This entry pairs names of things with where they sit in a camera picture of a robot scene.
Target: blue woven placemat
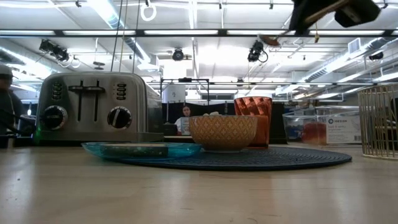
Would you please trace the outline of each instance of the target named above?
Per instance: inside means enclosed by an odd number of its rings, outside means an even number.
[[[349,162],[351,159],[351,156],[339,152],[270,147],[269,149],[246,149],[235,154],[201,152],[192,157],[167,161],[121,160],[118,162],[174,169],[267,171],[326,167]]]

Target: wooden table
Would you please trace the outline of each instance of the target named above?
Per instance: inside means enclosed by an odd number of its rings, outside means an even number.
[[[398,162],[209,172],[129,166],[82,148],[0,150],[0,223],[396,223]]]

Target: wire basket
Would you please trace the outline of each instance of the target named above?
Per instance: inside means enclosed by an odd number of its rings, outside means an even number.
[[[378,85],[358,93],[363,155],[398,159],[398,85]]]

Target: toaster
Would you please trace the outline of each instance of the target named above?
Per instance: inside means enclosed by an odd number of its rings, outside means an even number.
[[[40,91],[35,142],[163,140],[160,96],[138,75],[57,73]]]

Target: tan bowl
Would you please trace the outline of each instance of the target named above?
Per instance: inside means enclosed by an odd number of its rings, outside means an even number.
[[[256,136],[254,116],[195,116],[189,119],[193,140],[206,151],[240,151]]]

